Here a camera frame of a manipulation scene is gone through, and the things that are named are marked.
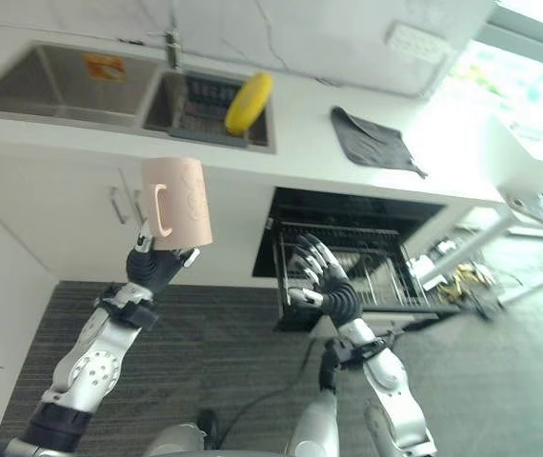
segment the white countertop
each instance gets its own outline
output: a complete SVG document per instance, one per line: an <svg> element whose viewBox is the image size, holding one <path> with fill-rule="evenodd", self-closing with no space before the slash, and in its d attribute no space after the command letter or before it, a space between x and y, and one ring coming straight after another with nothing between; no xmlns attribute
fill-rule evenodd
<svg viewBox="0 0 543 457"><path fill-rule="evenodd" d="M163 59L163 51L51 32L0 28L0 70L30 41L47 41ZM185 56L185 63L241 74L253 70ZM143 157L193 156L211 168L246 172L274 186L450 203L501 202L478 171L477 153L492 147L481 135L486 115L435 99L430 103L372 91L333 88L312 79L276 73L271 98L275 154L170 138L0 119L0 153L98 162ZM330 122L331 107L400 129L426 179L405 170L360 167L342 152Z"/></svg>

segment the mug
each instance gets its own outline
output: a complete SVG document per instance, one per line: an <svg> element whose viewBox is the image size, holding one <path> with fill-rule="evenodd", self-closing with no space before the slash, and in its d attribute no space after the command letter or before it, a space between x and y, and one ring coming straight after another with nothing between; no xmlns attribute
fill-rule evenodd
<svg viewBox="0 0 543 457"><path fill-rule="evenodd" d="M142 180L154 249L195 248L212 242L204 171L199 160L146 159Z"/></svg>

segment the dishwasher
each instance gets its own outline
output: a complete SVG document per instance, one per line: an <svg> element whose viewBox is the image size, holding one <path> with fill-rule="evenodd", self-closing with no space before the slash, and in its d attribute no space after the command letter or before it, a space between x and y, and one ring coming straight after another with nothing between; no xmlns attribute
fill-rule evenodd
<svg viewBox="0 0 543 457"><path fill-rule="evenodd" d="M300 234L311 233L335 254L348 274L367 320L383 331L424 328L460 309L426 293L409 267L405 242L441 205L301 189L275 190L253 268L278 282L281 331L311 331L321 312L293 306L289 288L310 288L295 267Z"/></svg>

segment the cabinet handle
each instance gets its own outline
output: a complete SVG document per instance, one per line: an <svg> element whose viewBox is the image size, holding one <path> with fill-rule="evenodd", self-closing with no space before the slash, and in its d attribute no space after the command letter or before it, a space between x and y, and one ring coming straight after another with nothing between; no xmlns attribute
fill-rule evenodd
<svg viewBox="0 0 543 457"><path fill-rule="evenodd" d="M142 215L142 209L140 209L140 203L138 199L142 192L138 189L134 190L134 208L136 209L136 217L138 218L138 223L142 226L145 223L145 216Z"/></svg>
<svg viewBox="0 0 543 457"><path fill-rule="evenodd" d="M129 217L124 216L121 213L121 210L119 209L119 205L117 205L116 194L117 194L117 188L115 187L111 188L111 190L109 191L109 200L111 200L111 206L115 210L115 214L117 215L117 219L119 219L119 223L122 226L125 226L126 222L128 222Z"/></svg>

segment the cabinet door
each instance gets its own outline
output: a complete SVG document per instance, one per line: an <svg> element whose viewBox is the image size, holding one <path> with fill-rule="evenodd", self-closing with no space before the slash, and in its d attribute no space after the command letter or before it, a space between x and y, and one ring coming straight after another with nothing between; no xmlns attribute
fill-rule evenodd
<svg viewBox="0 0 543 457"><path fill-rule="evenodd" d="M60 280L126 280L137 223L118 169L0 157L0 221Z"/></svg>

